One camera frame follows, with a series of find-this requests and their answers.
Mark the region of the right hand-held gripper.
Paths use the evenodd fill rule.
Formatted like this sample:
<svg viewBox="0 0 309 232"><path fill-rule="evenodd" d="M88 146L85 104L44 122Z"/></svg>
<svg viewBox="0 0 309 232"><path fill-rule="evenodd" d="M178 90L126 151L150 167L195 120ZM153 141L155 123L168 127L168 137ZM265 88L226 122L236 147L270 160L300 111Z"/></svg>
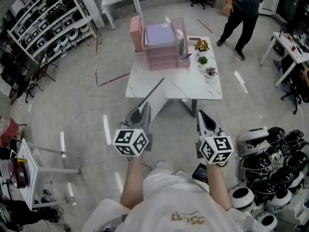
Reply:
<svg viewBox="0 0 309 232"><path fill-rule="evenodd" d="M203 110L197 112L196 119L200 142L197 149L206 163L226 163L234 152L234 147L221 122Z"/></svg>

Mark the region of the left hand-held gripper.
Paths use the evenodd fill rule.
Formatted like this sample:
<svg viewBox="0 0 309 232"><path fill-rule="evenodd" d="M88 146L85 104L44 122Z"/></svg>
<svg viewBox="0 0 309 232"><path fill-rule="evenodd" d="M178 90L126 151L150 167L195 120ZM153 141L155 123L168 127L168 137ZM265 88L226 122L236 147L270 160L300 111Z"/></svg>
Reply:
<svg viewBox="0 0 309 232"><path fill-rule="evenodd" d="M120 122L112 145L122 156L138 157L143 151L152 150L153 135L149 132L151 106L148 102L142 108L135 106Z"/></svg>

